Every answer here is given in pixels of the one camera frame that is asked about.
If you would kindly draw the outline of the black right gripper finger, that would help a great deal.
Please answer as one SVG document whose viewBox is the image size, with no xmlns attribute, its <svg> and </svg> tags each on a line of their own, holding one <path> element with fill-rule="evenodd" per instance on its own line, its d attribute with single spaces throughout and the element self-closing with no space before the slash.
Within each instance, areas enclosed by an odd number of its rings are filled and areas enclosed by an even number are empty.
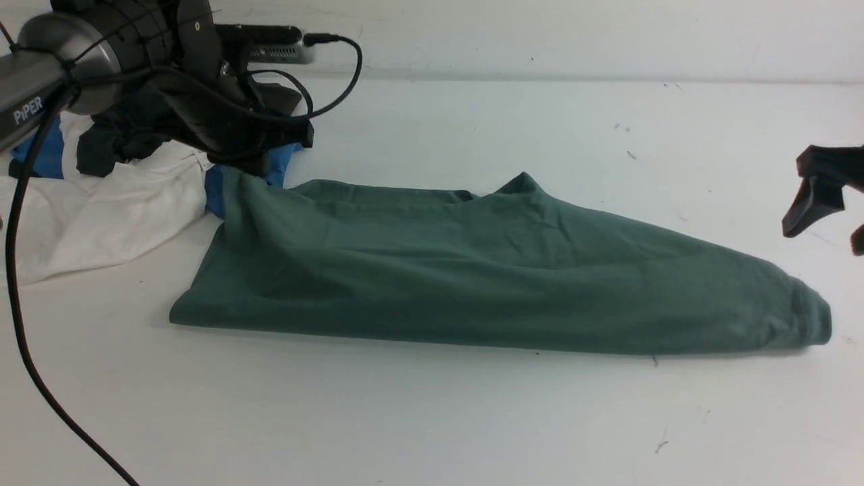
<svg viewBox="0 0 864 486">
<path fill-rule="evenodd" d="M 864 225 L 858 227 L 849 237 L 850 249 L 856 257 L 864 255 Z"/>
<path fill-rule="evenodd" d="M 845 210 L 844 186 L 820 175 L 803 178 L 790 208 L 782 219 L 782 234 L 797 237 L 815 222 Z"/>
</svg>

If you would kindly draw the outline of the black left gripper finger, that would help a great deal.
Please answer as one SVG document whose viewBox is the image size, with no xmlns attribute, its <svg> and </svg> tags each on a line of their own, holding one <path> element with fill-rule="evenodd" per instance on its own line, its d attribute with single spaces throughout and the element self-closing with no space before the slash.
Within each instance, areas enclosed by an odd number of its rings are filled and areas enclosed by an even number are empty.
<svg viewBox="0 0 864 486">
<path fill-rule="evenodd" d="M 269 169 L 271 169 L 271 162 L 269 162 L 269 154 L 267 152 L 252 152 L 249 155 L 239 157 L 216 156 L 216 164 L 225 168 L 240 170 L 257 178 L 265 178 L 269 174 Z"/>
</svg>

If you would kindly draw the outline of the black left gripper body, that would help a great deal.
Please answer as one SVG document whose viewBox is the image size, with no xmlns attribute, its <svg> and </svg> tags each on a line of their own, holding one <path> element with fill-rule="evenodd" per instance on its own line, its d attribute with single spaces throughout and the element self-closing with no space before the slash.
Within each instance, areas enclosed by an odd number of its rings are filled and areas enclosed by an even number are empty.
<svg viewBox="0 0 864 486">
<path fill-rule="evenodd" d="M 154 131 L 221 159 L 314 144 L 308 119 L 256 111 L 173 67 L 156 67 L 152 84 L 172 111 L 155 122 Z"/>
</svg>

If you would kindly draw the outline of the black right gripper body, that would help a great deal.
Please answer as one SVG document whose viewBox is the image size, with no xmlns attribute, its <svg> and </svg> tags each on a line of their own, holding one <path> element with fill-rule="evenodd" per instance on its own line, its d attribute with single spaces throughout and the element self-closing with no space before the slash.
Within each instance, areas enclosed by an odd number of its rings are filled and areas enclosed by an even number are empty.
<svg viewBox="0 0 864 486">
<path fill-rule="evenodd" d="M 838 196 L 844 187 L 863 192 L 863 148 L 811 145 L 796 158 L 797 196 Z"/>
</svg>

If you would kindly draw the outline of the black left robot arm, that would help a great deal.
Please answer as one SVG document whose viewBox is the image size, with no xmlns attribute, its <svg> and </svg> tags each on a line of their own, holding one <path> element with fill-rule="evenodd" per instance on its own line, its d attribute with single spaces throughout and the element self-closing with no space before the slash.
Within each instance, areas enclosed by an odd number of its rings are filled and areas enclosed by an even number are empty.
<svg viewBox="0 0 864 486">
<path fill-rule="evenodd" d="M 302 43 L 294 26 L 217 24 L 207 1 L 53 1 L 2 55 L 2 149 L 61 111 L 104 113 L 152 87 L 169 107 L 155 135 L 263 176 L 265 152 L 308 149 L 315 130 L 280 107 L 286 87 L 246 73 L 250 50 Z"/>
</svg>

